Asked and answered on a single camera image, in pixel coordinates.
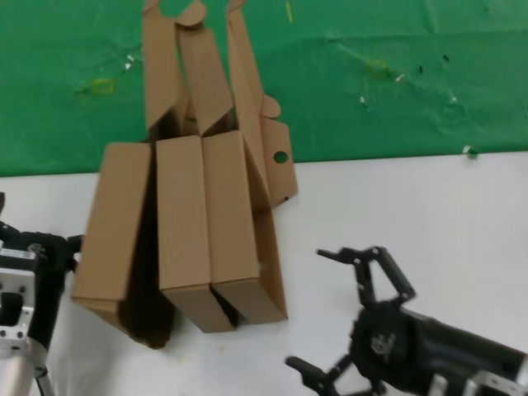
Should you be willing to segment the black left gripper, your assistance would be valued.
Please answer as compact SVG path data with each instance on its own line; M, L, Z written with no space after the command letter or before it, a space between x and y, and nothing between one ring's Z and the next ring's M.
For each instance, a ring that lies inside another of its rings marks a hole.
M6 195L0 192L0 215ZM76 271L82 234L69 238L22 232L1 225L1 346L24 347L32 339L48 347L66 276Z

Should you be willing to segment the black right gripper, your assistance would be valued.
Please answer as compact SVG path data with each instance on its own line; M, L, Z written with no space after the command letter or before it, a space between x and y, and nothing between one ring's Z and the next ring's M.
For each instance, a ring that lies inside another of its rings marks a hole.
M329 372L297 356L285 358L285 364L300 373L303 385L317 395L343 395L335 382L353 364L370 381L370 388L347 395L386 395L383 383L402 392L427 392L435 375L447 381L448 392L464 391L466 381L480 371L513 382L518 379L525 352L400 309L416 297L416 291L387 248L318 249L316 254L354 267L358 296L366 308L354 322L350 354ZM375 298L372 262L379 264L397 292L389 302L378 303Z

